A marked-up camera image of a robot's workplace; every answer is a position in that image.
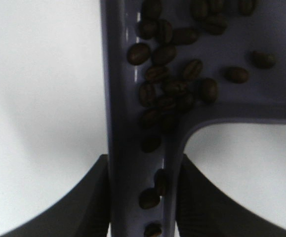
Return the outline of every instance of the dark brown coffee bean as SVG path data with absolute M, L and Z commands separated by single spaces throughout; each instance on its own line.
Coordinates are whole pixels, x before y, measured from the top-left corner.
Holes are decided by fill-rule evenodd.
M 146 189 L 139 196 L 139 206 L 142 209 L 150 209 L 159 204 L 161 201 L 155 189 Z
M 162 89 L 166 95 L 181 96 L 187 93 L 187 84 L 179 80 L 170 80 L 162 85 Z
M 225 78 L 234 83 L 245 83 L 249 80 L 249 72 L 240 67 L 229 67 L 225 73 Z
M 250 16 L 257 7 L 257 0 L 238 0 L 238 11 L 243 16 Z
M 188 92 L 177 99 L 177 111 L 182 113 L 189 112 L 193 109 L 194 102 L 195 100 L 193 94 Z
M 150 19 L 158 19 L 162 13 L 161 0 L 144 0 L 142 4 L 142 17 Z
M 203 69 L 203 63 L 199 59 L 189 62 L 183 70 L 182 76 L 185 81 L 195 80 Z
M 175 45 L 188 45 L 197 41 L 199 35 L 199 31 L 194 28 L 174 29 L 171 42 Z
M 139 125 L 143 129 L 148 129 L 153 127 L 159 122 L 161 118 L 161 113 L 157 109 L 149 109 L 144 112 L 142 117 L 139 119 Z
M 252 53 L 252 61 L 257 68 L 269 69 L 276 64 L 276 57 L 272 53 L 254 51 Z
M 166 65 L 177 55 L 177 49 L 174 45 L 160 46 L 152 55 L 154 65 Z
M 149 135 L 144 138 L 141 143 L 141 149 L 144 153 L 151 153 L 155 151 L 162 144 L 162 138 L 158 135 Z
M 159 126 L 163 134 L 173 133 L 179 125 L 179 117 L 175 114 L 163 115 Z
M 163 111 L 173 110 L 176 107 L 176 100 L 171 96 L 162 95 L 156 100 L 156 106 Z
M 146 62 L 150 56 L 151 49 L 145 43 L 136 43 L 127 52 L 127 60 L 132 65 L 140 65 Z
M 139 87 L 139 102 L 144 107 L 154 105 L 156 99 L 156 91 L 152 84 L 145 82 Z
M 210 11 L 214 14 L 221 13 L 224 9 L 225 0 L 208 0 Z
M 200 98 L 204 102 L 214 103 L 218 97 L 217 82 L 211 78 L 206 78 L 200 85 Z
M 150 40 L 154 37 L 157 29 L 157 22 L 153 20 L 143 19 L 138 23 L 139 36 L 145 40 Z
M 146 226 L 144 231 L 144 237 L 157 237 L 162 234 L 161 225 L 151 223 Z
M 154 177 L 155 190 L 159 196 L 166 195 L 168 191 L 168 177 L 165 170 L 159 169 Z
M 150 83 L 163 82 L 170 76 L 169 69 L 165 66 L 151 66 L 145 73 L 145 80 Z
M 158 20 L 158 32 L 156 34 L 156 40 L 158 43 L 169 43 L 172 39 L 172 26 L 164 20 Z
M 206 0 L 191 0 L 190 11 L 193 19 L 202 20 L 208 15 L 208 4 Z
M 227 28 L 224 16 L 208 16 L 201 24 L 202 28 L 211 35 L 221 35 Z

